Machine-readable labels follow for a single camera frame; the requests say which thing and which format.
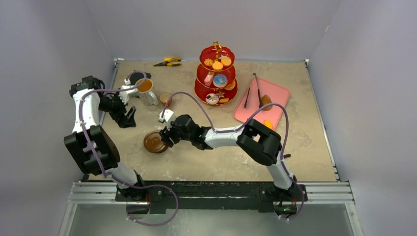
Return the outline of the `square cracker cookie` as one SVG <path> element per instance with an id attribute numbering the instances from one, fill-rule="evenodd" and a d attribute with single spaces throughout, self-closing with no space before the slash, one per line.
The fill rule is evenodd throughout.
<path id="1" fill-rule="evenodd" d="M 221 98 L 219 100 L 219 103 L 227 103 L 227 102 L 229 102 L 229 98 Z"/>

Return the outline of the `pink cake slice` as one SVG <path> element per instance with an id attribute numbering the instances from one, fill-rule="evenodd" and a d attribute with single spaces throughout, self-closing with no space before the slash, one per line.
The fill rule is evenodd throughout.
<path id="1" fill-rule="evenodd" d="M 209 87 L 212 84 L 213 78 L 214 78 L 214 73 L 209 71 L 206 77 L 204 78 L 204 85 Z"/>

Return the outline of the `red three-tier cake stand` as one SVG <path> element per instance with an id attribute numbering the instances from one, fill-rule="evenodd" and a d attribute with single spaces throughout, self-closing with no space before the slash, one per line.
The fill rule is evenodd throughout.
<path id="1" fill-rule="evenodd" d="M 214 41 L 199 56 L 194 92 L 205 104 L 220 106 L 232 101 L 238 92 L 235 55 L 231 49 Z"/>

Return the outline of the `blue frosted donut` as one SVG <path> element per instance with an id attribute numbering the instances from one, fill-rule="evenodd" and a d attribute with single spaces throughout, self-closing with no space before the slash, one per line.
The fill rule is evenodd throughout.
<path id="1" fill-rule="evenodd" d="M 217 75 L 214 76 L 212 83 L 217 88 L 223 88 L 227 85 L 228 79 L 223 74 L 217 74 Z"/>

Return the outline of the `yellow frosted donut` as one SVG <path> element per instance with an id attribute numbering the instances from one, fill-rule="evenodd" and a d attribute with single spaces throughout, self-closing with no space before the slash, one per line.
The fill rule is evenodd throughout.
<path id="1" fill-rule="evenodd" d="M 233 80 L 229 85 L 225 86 L 224 89 L 225 90 L 233 90 L 236 86 L 236 81 Z"/>

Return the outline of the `round orange cookie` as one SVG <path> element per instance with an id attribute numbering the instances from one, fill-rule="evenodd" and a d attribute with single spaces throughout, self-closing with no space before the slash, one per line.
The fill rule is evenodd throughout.
<path id="1" fill-rule="evenodd" d="M 213 64 L 212 64 L 212 69 L 214 71 L 222 71 L 223 68 L 224 68 L 224 65 L 221 62 L 217 61 L 217 60 L 214 61 Z"/>

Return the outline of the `orange flower cookie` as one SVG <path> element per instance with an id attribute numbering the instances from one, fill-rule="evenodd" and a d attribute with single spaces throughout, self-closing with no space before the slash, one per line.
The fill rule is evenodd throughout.
<path id="1" fill-rule="evenodd" d="M 211 67 L 213 65 L 213 63 L 214 63 L 214 60 L 213 59 L 206 58 L 204 60 L 204 65 L 207 66 L 207 67 Z"/>

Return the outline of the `pink serving tray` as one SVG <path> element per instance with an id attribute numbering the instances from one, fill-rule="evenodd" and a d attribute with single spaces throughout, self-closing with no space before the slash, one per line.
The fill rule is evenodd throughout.
<path id="1" fill-rule="evenodd" d="M 273 103 L 278 103 L 283 107 L 286 106 L 290 97 L 290 91 L 285 87 L 262 78 L 253 78 L 234 110 L 233 115 L 236 120 L 245 122 L 259 109 L 258 92 L 260 92 L 261 96 L 264 96 L 265 94 L 269 95 Z M 261 123 L 263 123 L 265 119 L 270 120 L 275 129 L 282 115 L 282 109 L 274 106 L 270 111 L 260 111 L 254 116 L 254 119 Z"/>

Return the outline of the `round cracker cookie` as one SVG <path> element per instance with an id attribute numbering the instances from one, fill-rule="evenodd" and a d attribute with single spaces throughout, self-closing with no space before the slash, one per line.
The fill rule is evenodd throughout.
<path id="1" fill-rule="evenodd" d="M 232 60 L 229 57 L 223 58 L 220 62 L 224 65 L 224 67 L 232 65 Z"/>

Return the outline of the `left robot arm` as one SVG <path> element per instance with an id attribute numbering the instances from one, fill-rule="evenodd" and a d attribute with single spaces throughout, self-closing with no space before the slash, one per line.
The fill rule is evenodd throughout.
<path id="1" fill-rule="evenodd" d="M 76 119 L 64 145 L 82 173 L 102 175 L 126 190 L 134 201 L 145 198 L 147 191 L 141 176 L 121 163 L 120 154 L 109 135 L 100 124 L 100 112 L 105 112 L 120 128 L 135 127 L 136 107 L 126 109 L 128 100 L 137 93 L 135 85 L 125 85 L 118 90 L 106 89 L 104 82 L 93 76 L 82 78 L 69 90 L 76 107 Z"/>

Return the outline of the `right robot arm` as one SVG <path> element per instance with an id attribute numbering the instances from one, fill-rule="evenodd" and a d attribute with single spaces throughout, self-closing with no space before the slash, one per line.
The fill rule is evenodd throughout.
<path id="1" fill-rule="evenodd" d="M 158 120 L 166 124 L 159 134 L 167 146 L 189 141 L 199 150 L 240 147 L 255 162 L 266 166 L 280 199 L 288 200 L 295 194 L 295 178 L 284 161 L 287 135 L 281 137 L 255 119 L 248 120 L 242 126 L 213 129 L 199 126 L 190 115 L 176 117 L 173 111 L 165 110 L 159 114 Z"/>

